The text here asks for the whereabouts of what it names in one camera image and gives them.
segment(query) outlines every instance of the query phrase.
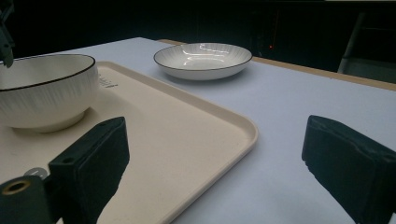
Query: bowl rim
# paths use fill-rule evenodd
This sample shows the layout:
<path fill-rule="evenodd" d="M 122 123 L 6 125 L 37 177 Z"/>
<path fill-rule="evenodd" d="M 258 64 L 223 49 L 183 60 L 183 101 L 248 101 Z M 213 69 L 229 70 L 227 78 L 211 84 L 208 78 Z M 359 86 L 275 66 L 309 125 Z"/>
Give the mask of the bowl rim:
<path fill-rule="evenodd" d="M 28 88 L 32 88 L 32 87 L 37 87 L 37 86 L 46 85 L 46 84 L 49 84 L 49 83 L 52 83 L 52 82 L 61 81 L 61 80 L 64 80 L 64 79 L 67 79 L 67 78 L 70 78 L 70 77 L 75 77 L 75 76 L 77 76 L 78 74 L 81 74 L 81 73 L 83 73 L 83 72 L 85 72 L 85 71 L 91 69 L 91 68 L 94 67 L 95 64 L 96 64 L 95 58 L 93 58 L 91 55 L 87 55 L 87 54 L 72 54 L 72 53 L 38 55 L 38 56 L 31 56 L 31 57 L 19 58 L 19 59 L 16 59 L 15 61 L 23 61 L 23 60 L 27 60 L 27 59 L 33 59 L 33 58 L 62 57 L 62 56 L 84 56 L 84 57 L 89 57 L 89 58 L 92 59 L 92 63 L 91 63 L 89 66 L 87 66 L 86 68 L 84 68 L 84 69 L 82 69 L 82 70 L 80 70 L 80 71 L 78 71 L 78 72 L 76 72 L 76 73 L 73 73 L 73 74 L 71 74 L 71 75 L 69 75 L 69 76 L 59 77 L 59 78 L 55 78 L 55 79 L 50 80 L 50 81 L 40 82 L 40 83 L 36 83 L 36 84 L 32 84 L 32 85 L 20 86 L 20 87 L 9 88 L 9 89 L 0 89 L 0 92 L 2 92 L 2 91 L 15 91 L 15 90 L 21 90 L 21 89 L 28 89 Z"/>
<path fill-rule="evenodd" d="M 243 49 L 243 50 L 245 50 L 246 52 L 250 53 L 250 57 L 249 57 L 247 60 L 245 60 L 245 61 L 243 61 L 243 62 L 241 62 L 241 63 L 238 63 L 238 64 L 236 64 L 236 65 L 225 66 L 225 67 L 221 67 L 221 68 L 208 68 L 208 69 L 182 69 L 182 68 L 175 68 L 175 67 L 166 66 L 166 65 L 164 65 L 163 63 L 159 63 L 159 62 L 156 60 L 157 55 L 158 55 L 159 53 L 163 52 L 163 51 L 166 51 L 166 50 L 169 50 L 169 49 L 172 49 L 172 48 L 180 48 L 180 47 L 182 47 L 182 46 L 198 45 L 198 44 L 214 44 L 214 45 L 225 45 L 225 46 L 237 47 L 237 48 Z M 237 45 L 224 44 L 224 43 L 215 43 L 215 42 L 197 42 L 197 43 L 190 43 L 190 44 L 179 44 L 179 45 L 174 45 L 174 46 L 167 47 L 167 48 L 165 48 L 165 49 L 160 49 L 160 50 L 158 50 L 158 51 L 154 54 L 154 56 L 153 56 L 154 62 L 155 62 L 156 64 L 162 66 L 162 67 L 166 67 L 166 68 L 170 68 L 170 69 L 174 69 L 174 70 L 179 70 L 179 71 L 186 71 L 186 72 L 205 72 L 205 71 L 214 71 L 214 70 L 222 70 L 222 69 L 232 68 L 232 67 L 240 66 L 240 65 L 242 65 L 242 64 L 244 64 L 244 63 L 248 63 L 248 62 L 250 62 L 250 61 L 252 60 L 252 58 L 253 58 L 253 54 L 252 54 L 251 51 L 248 50 L 248 49 L 239 47 L 239 46 L 237 46 Z"/>

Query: white bowl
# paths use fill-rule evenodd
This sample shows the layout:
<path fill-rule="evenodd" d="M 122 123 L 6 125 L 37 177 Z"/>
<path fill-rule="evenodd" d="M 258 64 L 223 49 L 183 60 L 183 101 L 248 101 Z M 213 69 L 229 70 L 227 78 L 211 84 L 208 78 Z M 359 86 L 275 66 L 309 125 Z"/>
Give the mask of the white bowl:
<path fill-rule="evenodd" d="M 84 116 L 99 90 L 93 57 L 56 54 L 0 64 L 0 125 L 39 133 L 67 128 Z"/>
<path fill-rule="evenodd" d="M 251 58 L 247 49 L 218 43 L 177 45 L 154 55 L 166 74 L 190 80 L 232 76 L 246 68 Z"/>

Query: dark background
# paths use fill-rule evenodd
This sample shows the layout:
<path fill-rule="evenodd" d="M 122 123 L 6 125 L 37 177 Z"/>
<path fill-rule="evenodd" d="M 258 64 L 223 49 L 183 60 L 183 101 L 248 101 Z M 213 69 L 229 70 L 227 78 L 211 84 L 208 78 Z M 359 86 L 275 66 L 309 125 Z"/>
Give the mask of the dark background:
<path fill-rule="evenodd" d="M 15 58 L 145 37 L 234 44 L 336 72 L 365 13 L 351 56 L 396 63 L 395 2 L 14 0 L 14 7 L 6 26 Z"/>

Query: cream tray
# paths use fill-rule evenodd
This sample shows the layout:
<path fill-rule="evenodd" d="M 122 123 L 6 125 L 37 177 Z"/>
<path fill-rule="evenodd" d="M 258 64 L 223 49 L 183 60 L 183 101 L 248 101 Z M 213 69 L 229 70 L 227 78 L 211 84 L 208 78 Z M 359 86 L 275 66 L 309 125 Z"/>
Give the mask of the cream tray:
<path fill-rule="evenodd" d="M 125 117 L 131 159 L 98 223 L 169 223 L 257 141 L 255 124 L 224 107 L 111 62 L 98 71 L 98 98 L 79 123 L 55 133 L 0 126 L 1 183 L 48 169 L 95 124 Z"/>

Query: tabletop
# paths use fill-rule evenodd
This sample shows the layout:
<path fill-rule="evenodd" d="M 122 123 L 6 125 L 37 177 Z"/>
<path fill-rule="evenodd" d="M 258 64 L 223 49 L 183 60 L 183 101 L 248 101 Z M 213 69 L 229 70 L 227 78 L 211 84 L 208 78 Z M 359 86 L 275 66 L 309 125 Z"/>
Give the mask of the tabletop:
<path fill-rule="evenodd" d="M 395 150 L 394 86 L 257 58 L 231 77 L 184 80 L 166 75 L 153 60 L 155 52 L 175 43 L 138 37 L 62 52 L 120 64 L 257 125 L 252 151 L 173 223 L 354 223 L 302 160 L 307 119 L 338 120 Z"/>

